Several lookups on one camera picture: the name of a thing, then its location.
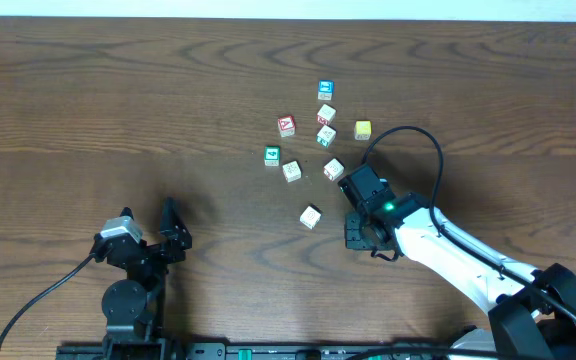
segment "wood grain surface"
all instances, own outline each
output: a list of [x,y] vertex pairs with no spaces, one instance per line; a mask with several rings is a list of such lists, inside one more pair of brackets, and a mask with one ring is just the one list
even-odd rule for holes
[[[321,78],[336,83],[329,149],[315,142]],[[284,114],[294,137],[279,137]],[[444,213],[511,257],[576,273],[574,24],[0,18],[0,332],[122,207],[158,241],[166,196],[194,235],[168,283],[178,336],[387,342],[487,327],[427,268],[344,248],[349,205],[322,167],[358,165],[356,120],[431,131]],[[265,145],[303,178],[264,167]],[[423,137],[387,138],[370,161],[397,191],[428,195]],[[314,231],[299,223],[309,203],[323,211]],[[21,318],[2,358],[100,341],[101,297],[123,277],[89,265]]]

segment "green cube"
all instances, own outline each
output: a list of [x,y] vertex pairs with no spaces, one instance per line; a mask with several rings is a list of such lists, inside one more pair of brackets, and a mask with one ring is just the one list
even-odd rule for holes
[[264,163],[266,166],[279,166],[279,146],[266,146]]

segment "dice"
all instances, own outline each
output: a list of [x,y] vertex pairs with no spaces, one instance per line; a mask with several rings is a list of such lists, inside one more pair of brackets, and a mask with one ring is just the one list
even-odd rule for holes
[[315,210],[312,206],[308,206],[306,208],[306,211],[304,211],[304,213],[301,214],[301,217],[299,217],[299,221],[301,221],[302,224],[306,225],[310,230],[312,230],[315,227],[315,225],[317,225],[320,219],[321,214],[319,213],[319,211]]
[[335,129],[331,128],[330,126],[324,125],[324,127],[319,130],[317,133],[317,142],[323,145],[324,147],[330,146],[333,140],[335,140],[335,136],[337,132]]
[[264,164],[266,164],[266,166],[279,166],[278,146],[266,146],[266,150],[264,150]]
[[370,121],[357,121],[355,123],[355,140],[368,140],[371,132]]
[[299,164],[296,161],[289,162],[283,166],[284,177],[286,181],[293,182],[301,178],[301,169],[299,169]]
[[324,175],[326,175],[330,181],[335,181],[343,172],[344,166],[341,165],[337,159],[332,159],[324,166]]
[[277,120],[277,126],[279,126],[281,137],[295,135],[295,118],[292,115],[280,117]]
[[319,81],[319,92],[317,93],[317,99],[319,100],[331,100],[332,92],[335,90],[335,83],[330,80],[320,80]]
[[330,125],[330,123],[332,123],[332,119],[335,118],[336,113],[337,110],[333,109],[327,104],[324,104],[324,106],[322,106],[317,113],[317,122],[319,122],[321,125]]

